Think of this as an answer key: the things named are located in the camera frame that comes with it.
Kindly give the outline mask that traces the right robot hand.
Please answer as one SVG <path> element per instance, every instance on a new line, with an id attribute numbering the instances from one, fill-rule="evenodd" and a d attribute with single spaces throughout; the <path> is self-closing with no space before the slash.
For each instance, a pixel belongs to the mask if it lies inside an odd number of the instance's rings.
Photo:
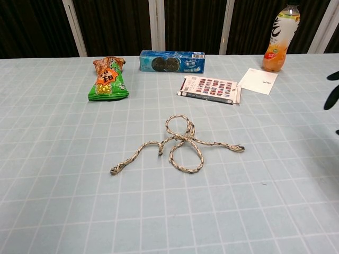
<path id="1" fill-rule="evenodd" d="M 339 71 L 336 71 L 326 77 L 329 81 L 338 81 L 339 80 Z M 339 98 L 339 85 L 337 85 L 329 94 L 325 104 L 324 104 L 324 110 L 329 110 L 332 108 Z"/>

